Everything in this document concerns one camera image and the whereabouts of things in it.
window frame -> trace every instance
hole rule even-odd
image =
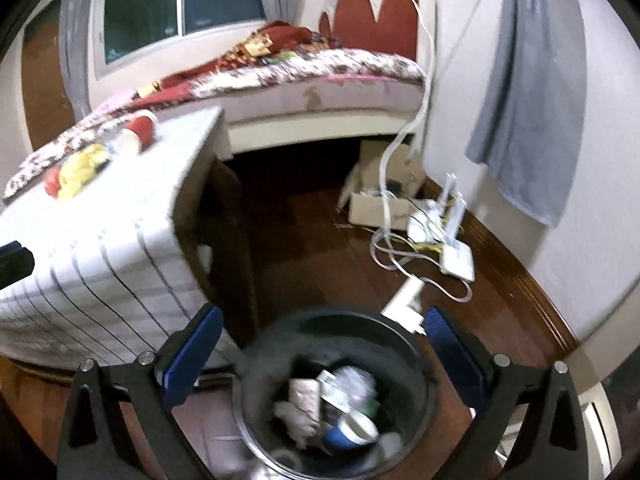
[[[263,18],[257,18],[254,20],[244,20],[242,22],[225,23],[224,25],[216,25],[214,27],[203,28],[189,34],[184,31],[184,0],[176,0],[176,13],[177,13],[177,34],[170,38],[164,38],[154,43],[145,45],[129,54],[107,63],[106,53],[104,51],[104,4],[105,0],[93,0],[91,11],[93,30],[89,31],[90,38],[93,39],[93,48],[90,49],[94,58],[94,71],[95,78],[98,80],[110,73],[116,72],[121,68],[128,66],[137,60],[148,56],[156,51],[163,50],[164,48],[171,46],[175,43],[179,43],[185,40],[198,40],[204,36],[215,34],[218,32],[234,30],[236,28],[247,28],[248,26],[255,25],[255,28],[259,28],[265,23]]]

brown door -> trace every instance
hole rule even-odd
[[[60,3],[53,0],[27,25],[22,44],[22,98],[34,150],[73,126],[58,55]]]

cardboard box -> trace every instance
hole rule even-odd
[[[349,207],[349,222],[367,227],[381,227],[383,224],[382,198],[380,192],[380,159],[389,145],[383,140],[363,140],[360,143],[360,159],[353,167],[342,187],[338,199],[338,209]],[[409,216],[415,211],[408,198],[413,198],[422,187],[426,174],[422,169],[420,155],[407,160],[409,146],[402,144],[395,150],[386,170],[387,181],[401,184],[401,197],[389,201],[392,229],[406,231]]]

red and white cup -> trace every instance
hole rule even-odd
[[[118,155],[138,155],[154,141],[158,118],[149,110],[139,110],[113,141]]]

blue gripper pad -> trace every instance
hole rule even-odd
[[[488,395],[481,366],[436,306],[429,309],[422,326],[462,402],[479,411]]]
[[[162,374],[162,404],[165,408],[170,410],[187,400],[196,379],[222,335],[222,329],[222,311],[214,306],[183,343],[174,360]]]

